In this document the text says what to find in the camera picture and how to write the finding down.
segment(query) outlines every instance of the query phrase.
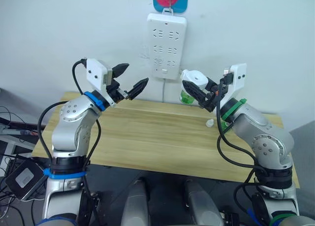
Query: black cable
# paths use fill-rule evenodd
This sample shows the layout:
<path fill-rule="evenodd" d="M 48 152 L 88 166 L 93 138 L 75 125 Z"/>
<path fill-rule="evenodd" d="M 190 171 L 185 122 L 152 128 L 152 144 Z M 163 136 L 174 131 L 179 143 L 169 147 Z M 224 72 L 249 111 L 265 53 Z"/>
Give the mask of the black cable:
<path fill-rule="evenodd" d="M 82 92 L 82 90 L 81 90 L 81 88 L 80 88 L 80 86 L 79 86 L 79 84 L 78 84 L 77 78 L 76 78 L 76 76 L 75 76 L 75 68 L 76 68 L 79 64 L 84 64 L 84 62 L 86 62 L 86 60 L 85 60 L 85 59 L 81 59 L 80 61 L 75 62 L 74 65 L 72 66 L 72 76 L 73 76 L 73 80 L 74 80 L 74 83 L 75 83 L 75 85 L 77 86 L 77 88 L 78 88 L 78 90 L 79 90 L 79 92 L 80 92 L 81 95 L 83 94 L 83 92 Z M 94 152 L 94 150 L 95 150 L 95 148 L 96 148 L 96 146 L 97 146 L 97 144 L 98 144 L 98 142 L 99 142 L 99 139 L 100 139 L 101 126 L 100 126 L 98 120 L 96 120 L 96 124 L 97 124 L 97 128 L 98 128 L 97 138 L 96 138 L 96 141 L 95 141 L 93 147 L 91 148 L 91 150 L 90 150 L 90 152 L 89 152 L 89 154 L 88 154 L 88 156 L 87 156 L 87 158 L 86 158 L 86 160 L 85 160 L 85 162 L 84 162 L 84 165 L 83 165 L 84 168 L 88 165 L 89 160 L 90 160 L 90 158 L 91 158 L 91 156 L 92 156 L 92 154 L 93 154 L 93 152 Z M 94 213 L 94 216 L 95 216 L 95 218 L 96 218 L 97 224 L 100 226 L 101 224 L 100 224 L 100 220 L 99 220 L 99 217 L 98 217 L 97 209 L 96 209 L 96 207 L 95 207 L 95 204 L 93 203 L 93 199 L 92 199 L 92 197 L 91 197 L 91 192 L 90 192 L 90 190 L 89 190 L 88 181 L 87 181 L 87 179 L 86 179 L 86 176 L 83 176 L 83 184 L 84 184 L 85 190 L 86 190 L 86 192 L 87 192 L 88 198 L 90 199 L 91 204 L 93 205 L 93 213 Z"/>
<path fill-rule="evenodd" d="M 35 200 L 33 200 L 31 203 L 31 221 L 33 222 L 33 225 L 36 226 L 35 219 L 34 219 L 34 213 L 33 213 L 34 202 L 35 202 Z"/>
<path fill-rule="evenodd" d="M 84 184 L 84 188 L 85 188 L 85 191 L 86 191 L 86 194 L 88 195 L 88 198 L 93 206 L 93 214 L 95 216 L 95 219 L 96 219 L 96 222 L 97 222 L 97 225 L 98 226 L 101 226 L 100 224 L 100 220 L 99 220 L 99 217 L 98 217 L 98 212 L 97 212 L 97 209 L 96 209 L 96 206 L 93 202 L 93 199 L 91 197 L 91 192 L 90 192 L 90 189 L 89 189 L 89 186 L 88 186 L 88 181 L 87 181 L 87 178 L 86 176 L 83 176 L 83 184 Z"/>
<path fill-rule="evenodd" d="M 233 123 L 230 124 L 225 130 L 224 132 L 227 132 L 228 130 L 230 130 L 233 126 Z M 240 166 L 240 167 L 244 167 L 244 168 L 257 168 L 257 169 L 260 169 L 264 172 L 266 172 L 266 170 L 261 167 L 261 166 L 256 166 L 256 165 L 251 165 L 251 164 L 244 164 L 244 163 L 238 163 L 236 161 L 233 161 L 231 159 L 229 159 L 223 152 L 222 152 L 222 149 L 221 149 L 221 146 L 220 146 L 220 142 L 221 142 L 221 135 L 218 137 L 217 139 L 217 149 L 218 149 L 218 152 L 219 154 L 222 156 L 223 159 L 225 159 L 227 162 L 231 163 L 231 164 L 234 164 L 236 166 Z"/>
<path fill-rule="evenodd" d="M 241 151 L 241 152 L 244 152 L 246 154 L 248 154 L 253 160 L 254 160 L 254 163 L 257 163 L 257 158 L 251 153 L 249 152 L 248 150 L 245 150 L 241 147 L 238 147 L 232 143 L 230 143 L 226 137 L 224 136 L 224 133 L 223 133 L 223 129 L 222 129 L 222 126 L 221 126 L 221 114 L 220 114 L 220 101 L 221 101 L 221 94 L 222 94 L 222 86 L 223 86 L 223 80 L 220 80 L 220 84 L 219 84 L 219 90 L 218 90 L 218 100 L 217 100 L 217 123 L 218 123 L 218 129 L 219 129 L 219 133 L 220 135 L 222 136 L 222 139 L 223 141 L 230 147 L 238 150 L 238 151 Z"/>
<path fill-rule="evenodd" d="M 77 78 L 76 78 L 76 76 L 75 76 L 75 68 L 76 68 L 79 64 L 84 64 L 84 61 L 86 61 L 86 59 L 81 59 L 80 61 L 75 62 L 74 65 L 72 66 L 72 76 L 73 76 L 73 80 L 74 80 L 74 83 L 75 83 L 75 85 L 77 86 L 77 88 L 78 88 L 78 90 L 79 90 L 79 92 L 80 92 L 81 95 L 83 94 L 83 92 L 82 92 L 82 90 L 81 90 L 81 88 L 80 88 L 80 86 L 79 86 L 79 83 L 78 83 L 78 81 L 77 81 Z"/>
<path fill-rule="evenodd" d="M 12 204 L 12 203 L 15 201 L 15 199 L 16 199 L 15 196 L 7 196 L 6 198 L 1 199 L 0 201 L 3 201 L 3 200 L 5 200 L 5 199 L 9 199 L 9 198 L 13 199 L 13 201 L 10 201 L 10 203 L 7 203 L 7 204 L 5 204 L 5 205 L 2 205 L 2 204 L 1 204 L 1 205 L 2 205 L 2 206 L 8 206 L 8 205 Z"/>
<path fill-rule="evenodd" d="M 12 121 L 12 117 L 11 117 L 11 112 L 9 111 L 9 109 L 7 108 L 7 107 L 5 107 L 5 106 L 0 106 L 1 108 L 4 108 L 4 109 L 6 109 L 7 111 L 8 111 L 8 113 L 9 113 L 9 116 L 10 116 L 10 122 L 9 122 L 9 124 L 8 125 L 10 125 L 11 124 L 11 121 Z"/>
<path fill-rule="evenodd" d="M 91 148 L 91 150 L 90 150 L 90 152 L 89 152 L 89 154 L 88 154 L 88 157 L 86 158 L 86 160 L 85 160 L 85 162 L 84 162 L 83 168 L 85 168 L 85 167 L 88 165 L 89 160 L 90 160 L 90 158 L 91 158 L 91 156 L 92 156 L 92 154 L 93 154 L 93 152 L 94 152 L 94 150 L 95 150 L 95 148 L 96 148 L 96 146 L 97 146 L 97 144 L 98 144 L 98 142 L 99 142 L 99 140 L 100 140 L 101 127 L 100 127 L 100 124 L 99 124 L 99 121 L 98 121 L 98 120 L 96 120 L 96 124 L 97 124 L 97 128 L 98 128 L 97 138 L 96 138 L 96 141 L 95 141 L 93 147 Z"/>
<path fill-rule="evenodd" d="M 12 206 L 12 205 L 7 205 L 7 206 L 0 205 L 0 207 L 9 207 L 9 208 L 15 209 L 15 210 L 19 213 L 19 215 L 20 215 L 20 217 L 21 217 L 22 226 L 25 226 L 25 222 L 24 222 L 23 215 L 22 215 L 21 211 L 20 211 L 18 208 L 14 207 L 14 206 Z"/>
<path fill-rule="evenodd" d="M 220 133 L 220 136 L 218 137 L 218 140 L 217 140 L 217 149 L 218 149 L 220 155 L 221 155 L 226 161 L 228 161 L 229 163 L 232 163 L 232 164 L 237 165 L 237 166 L 240 166 L 240 167 L 259 169 L 259 170 L 261 170 L 262 172 L 264 172 L 265 174 L 267 174 L 266 170 L 265 170 L 263 167 L 259 166 L 259 165 L 251 165 L 251 164 L 238 163 L 238 162 L 233 161 L 233 160 L 229 159 L 228 157 L 226 157 L 226 156 L 224 155 L 224 153 L 222 152 L 221 147 L 220 147 L 221 138 L 225 141 L 225 143 L 226 143 L 227 145 L 229 145 L 230 147 L 232 147 L 232 148 L 234 148 L 234 149 L 236 149 L 236 150 L 240 150 L 240 151 L 242 151 L 242 152 L 248 154 L 250 157 L 252 157 L 252 159 L 254 160 L 254 163 L 257 163 L 257 159 L 256 159 L 256 157 L 255 157 L 252 153 L 250 153 L 249 151 L 247 151 L 247 150 L 245 150 L 245 149 L 243 149 L 243 148 L 240 148 L 240 147 L 238 147 L 238 146 L 236 146 L 236 145 L 231 144 L 231 143 L 225 138 L 225 136 L 224 136 L 224 134 L 225 134 L 228 130 L 230 130 L 230 129 L 232 128 L 232 125 L 234 125 L 234 124 L 233 124 L 233 123 L 230 124 L 229 127 L 228 127 L 225 131 L 222 130 L 221 121 L 220 121 L 220 120 L 221 120 L 221 117 L 220 117 L 220 101 L 221 101 L 221 99 L 220 99 L 220 97 L 221 97 L 221 94 L 222 94 L 222 86 L 223 86 L 223 80 L 221 80 L 221 81 L 220 81 L 220 84 L 219 84 L 218 100 L 217 100 L 217 107 L 216 107 L 216 108 L 217 108 L 217 124 L 218 124 L 219 133 Z"/>
<path fill-rule="evenodd" d="M 12 124 L 11 114 L 13 114 L 13 115 L 15 115 L 16 117 L 18 117 L 18 118 L 23 122 L 23 124 L 25 124 L 25 126 L 26 126 L 25 129 L 26 129 L 26 130 L 36 132 L 36 131 L 34 131 L 34 130 L 32 130 L 32 129 L 27 128 L 28 124 L 27 124 L 20 116 L 18 116 L 17 114 L 15 114 L 15 113 L 9 111 L 5 106 L 2 106 L 2 107 L 5 108 L 5 109 L 7 110 L 7 112 L 0 112 L 0 114 L 6 114 L 6 113 L 8 113 L 8 114 L 10 115 L 10 122 L 9 122 L 9 124 L 7 124 L 8 126 L 12 126 L 12 127 L 16 127 L 16 128 L 17 128 L 17 126 L 15 126 L 15 125 Z"/>
<path fill-rule="evenodd" d="M 57 106 L 57 105 L 64 104 L 64 103 L 67 103 L 67 102 L 68 102 L 68 101 L 60 101 L 60 102 L 57 102 L 57 103 L 54 103 L 54 104 L 50 105 L 49 107 L 47 107 L 47 108 L 41 113 L 41 115 L 40 115 L 40 117 L 39 117 L 39 119 L 38 119 L 38 123 L 37 123 L 38 138 L 39 138 L 41 144 L 43 145 L 44 150 L 45 150 L 45 152 L 46 152 L 46 154 L 47 154 L 47 156 L 48 156 L 48 158 L 49 158 L 49 160 L 50 160 L 51 163 L 53 162 L 53 158 L 52 158 L 52 156 L 51 156 L 51 154 L 50 154 L 50 152 L 49 152 L 49 149 L 48 149 L 48 147 L 47 147 L 47 145 L 46 145 L 46 143 L 45 143 L 45 141 L 44 141 L 44 139 L 43 139 L 43 137 L 42 137 L 42 134 L 41 134 L 41 122 L 43 121 L 43 118 L 44 118 L 45 114 L 46 114 L 50 109 L 52 109 L 53 107 L 55 107 L 55 106 Z"/>
<path fill-rule="evenodd" d="M 251 178 L 252 178 L 252 175 L 255 173 L 255 171 L 252 169 L 247 177 L 247 179 L 244 181 L 244 183 L 248 183 Z M 245 196 L 250 200 L 252 201 L 252 197 L 248 194 L 247 190 L 246 190 L 246 186 L 242 186 L 242 189 L 243 189 L 243 192 L 245 194 Z"/>
<path fill-rule="evenodd" d="M 2 154 L 0 153 L 0 156 L 6 156 L 6 157 L 12 157 L 12 158 L 15 158 L 16 156 L 11 156 L 11 155 L 6 155 L 6 154 Z M 31 158 L 27 158 L 27 157 L 24 157 L 24 156 L 18 156 L 16 157 L 17 159 L 20 159 L 20 160 L 24 160 L 24 161 L 31 161 L 31 162 L 34 162 L 34 163 L 39 163 L 39 164 L 42 164 L 42 162 L 40 161 L 36 161 L 36 160 L 33 160 Z"/>
<path fill-rule="evenodd" d="M 243 186 L 261 186 L 261 185 L 264 185 L 265 183 L 242 183 L 240 185 L 238 185 L 235 190 L 234 190 L 234 193 L 233 193 L 233 198 L 234 198 L 234 201 L 236 203 L 236 205 L 243 211 L 247 214 L 247 210 L 239 203 L 238 199 L 237 199 L 237 192 L 243 187 Z"/>

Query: electrical outlet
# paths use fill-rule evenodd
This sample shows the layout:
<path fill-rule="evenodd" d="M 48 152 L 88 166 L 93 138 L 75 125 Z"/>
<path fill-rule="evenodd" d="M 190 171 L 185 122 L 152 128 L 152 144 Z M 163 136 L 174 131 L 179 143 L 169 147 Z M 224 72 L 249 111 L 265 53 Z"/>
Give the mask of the electrical outlet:
<path fill-rule="evenodd" d="M 155 77 L 177 79 L 187 20 L 169 14 L 148 16 L 149 55 Z"/>

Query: power cord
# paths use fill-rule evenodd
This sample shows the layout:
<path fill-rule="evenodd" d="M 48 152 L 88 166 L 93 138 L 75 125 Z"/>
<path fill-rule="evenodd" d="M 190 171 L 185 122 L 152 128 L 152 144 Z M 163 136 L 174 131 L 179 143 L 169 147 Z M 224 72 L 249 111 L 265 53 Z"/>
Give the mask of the power cord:
<path fill-rule="evenodd" d="M 43 118 L 44 118 L 45 114 L 46 114 L 50 109 L 54 108 L 54 107 L 57 106 L 57 105 L 64 104 L 64 103 L 67 103 L 67 102 L 68 102 L 68 101 L 60 101 L 60 102 L 57 102 L 57 103 L 54 103 L 54 104 L 50 105 L 49 107 L 47 107 L 47 108 L 41 113 L 41 115 L 40 115 L 40 117 L 39 117 L 39 119 L 38 119 L 38 123 L 37 123 L 38 138 L 39 138 L 41 144 L 42 144 L 43 147 L 44 147 L 44 150 L 45 150 L 45 152 L 46 152 L 46 154 L 47 154 L 47 156 L 48 156 L 48 158 L 49 158 L 49 160 L 50 160 L 50 163 L 53 162 L 53 158 L 52 158 L 52 156 L 51 156 L 51 154 L 50 154 L 50 152 L 49 152 L 49 149 L 48 149 L 48 147 L 47 147 L 47 145 L 46 145 L 46 143 L 45 143 L 45 141 L 44 141 L 44 138 L 43 138 L 43 136 L 42 136 L 42 133 L 41 133 L 41 123 L 42 123 L 42 121 L 43 121 Z"/>
<path fill-rule="evenodd" d="M 77 67 L 79 64 L 83 64 L 84 67 L 86 67 L 86 59 L 81 59 L 80 61 L 75 62 L 74 65 L 72 66 L 72 76 L 73 76 L 74 83 L 75 83 L 75 85 L 77 86 L 77 88 L 78 88 L 80 94 L 82 95 L 83 92 L 82 92 L 82 90 L 81 90 L 81 88 L 80 88 L 80 85 L 79 85 L 79 83 L 78 83 L 78 81 L 77 81 L 77 78 L 76 78 L 76 76 L 75 76 L 75 69 L 76 69 L 76 67 Z M 98 120 L 96 120 L 96 124 L 97 124 L 97 129 L 98 129 L 97 138 L 96 138 L 96 141 L 95 141 L 93 147 L 91 148 L 91 150 L 90 150 L 90 152 L 89 152 L 89 154 L 88 154 L 88 156 L 87 156 L 87 158 L 86 158 L 86 160 L 85 160 L 85 162 L 84 162 L 84 165 L 83 165 L 84 168 L 86 168 L 87 165 L 89 164 L 90 158 L 91 158 L 91 156 L 92 156 L 94 150 L 96 149 L 96 146 L 97 146 L 97 144 L 98 144 L 98 142 L 99 142 L 99 140 L 100 140 L 100 136 L 101 136 L 101 126 L 100 126 L 100 123 L 99 123 Z M 91 197 L 91 192 L 90 192 L 90 189 L 89 189 L 89 186 L 88 186 L 88 181 L 87 181 L 87 179 L 86 179 L 86 176 L 83 176 L 83 184 L 84 184 L 85 191 L 87 192 L 87 196 L 88 196 L 88 198 L 89 198 L 91 204 L 93 205 L 93 214 L 94 214 L 94 216 L 95 216 L 95 218 L 96 218 L 96 222 L 97 222 L 97 224 L 98 224 L 99 226 L 101 226 L 101 223 L 100 223 L 100 219 L 99 219 L 99 216 L 98 216 L 98 212 L 97 212 L 96 206 L 95 206 L 95 204 L 93 203 L 93 199 L 92 199 L 92 197 Z"/>
<path fill-rule="evenodd" d="M 36 226 L 35 219 L 34 219 L 34 212 L 33 212 L 34 202 L 35 201 L 33 200 L 33 202 L 31 203 L 31 221 L 33 222 L 33 225 Z"/>
<path fill-rule="evenodd" d="M 15 206 L 12 206 L 12 205 L 7 205 L 7 207 L 13 208 L 19 213 L 21 221 L 22 221 L 22 226 L 25 226 L 24 218 L 23 218 L 23 215 L 22 215 L 21 211 L 18 208 L 16 208 Z"/>
<path fill-rule="evenodd" d="M 224 136 L 224 134 L 230 130 L 232 128 L 232 125 L 234 125 L 233 123 L 231 125 L 229 125 L 229 127 L 223 131 L 222 129 L 222 126 L 221 126 L 221 114 L 220 114 L 220 101 L 221 101 L 221 96 L 222 96 L 222 86 L 223 86 L 223 83 L 224 83 L 224 80 L 221 79 L 220 80 L 220 84 L 219 84 L 219 90 L 218 90 L 218 99 L 217 99 L 217 106 L 216 106 L 216 109 L 217 109 L 217 124 L 218 124 L 218 129 L 219 129 L 219 133 L 220 133 L 220 136 L 218 137 L 218 140 L 217 140 L 217 148 L 218 148 L 218 151 L 220 153 L 220 155 L 226 160 L 228 161 L 229 163 L 231 164 L 234 164 L 234 165 L 237 165 L 237 166 L 240 166 L 240 167 L 245 167 L 245 168 L 254 168 L 254 169 L 259 169 L 260 171 L 264 172 L 266 175 L 267 175 L 267 172 L 266 170 L 261 167 L 260 165 L 256 165 L 258 163 L 257 161 L 257 158 L 251 153 L 249 152 L 248 150 L 245 150 L 241 147 L 238 147 L 236 145 L 233 145 L 232 143 L 230 143 L 226 137 Z M 223 139 L 223 141 L 230 147 L 236 149 L 236 150 L 239 150 L 239 151 L 242 151 L 246 154 L 248 154 L 253 160 L 254 160 L 254 164 L 255 165 L 252 165 L 252 164 L 243 164 L 243 163 L 238 163 L 238 162 L 235 162 L 231 159 L 229 159 L 228 157 L 226 157 L 223 152 L 221 151 L 221 148 L 220 148 L 220 140 L 221 138 Z"/>
<path fill-rule="evenodd" d="M 165 82 L 166 82 L 166 79 L 165 79 L 165 78 L 163 78 L 163 86 L 162 86 L 162 103 L 164 103 Z"/>

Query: gray cable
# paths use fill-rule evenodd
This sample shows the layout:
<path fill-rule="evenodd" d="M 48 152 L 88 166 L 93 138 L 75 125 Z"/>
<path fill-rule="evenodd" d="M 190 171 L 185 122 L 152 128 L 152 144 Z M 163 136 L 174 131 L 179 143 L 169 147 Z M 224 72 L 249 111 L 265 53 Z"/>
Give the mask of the gray cable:
<path fill-rule="evenodd" d="M 165 78 L 163 78 L 163 86 L 162 86 L 162 103 L 164 103 L 165 82 L 166 82 L 166 79 L 165 79 Z"/>

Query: wooden table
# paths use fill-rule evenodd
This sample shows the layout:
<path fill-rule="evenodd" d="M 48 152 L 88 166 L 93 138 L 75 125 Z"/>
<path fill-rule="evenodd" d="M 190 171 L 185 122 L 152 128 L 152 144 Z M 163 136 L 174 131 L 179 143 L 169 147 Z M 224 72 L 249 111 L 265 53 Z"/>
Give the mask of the wooden table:
<path fill-rule="evenodd" d="M 78 96 L 78 93 L 67 92 L 62 100 Z M 55 110 L 43 132 L 50 149 L 52 131 L 59 121 L 59 109 Z M 282 127 L 279 116 L 266 114 L 266 117 Z M 115 108 L 108 108 L 99 118 L 102 136 L 91 162 L 243 182 L 250 170 L 232 165 L 219 155 L 218 128 L 216 124 L 212 128 L 206 127 L 208 119 L 214 119 L 216 123 L 212 113 L 195 106 L 124 100 Z M 97 126 L 94 125 L 90 147 L 96 135 Z M 247 143 L 232 131 L 226 137 L 230 142 L 251 151 Z M 252 164 L 250 157 L 224 143 L 222 149 L 229 158 Z M 36 144 L 32 155 L 47 157 L 40 142 Z M 293 171 L 294 182 L 299 187 L 295 169 Z"/>

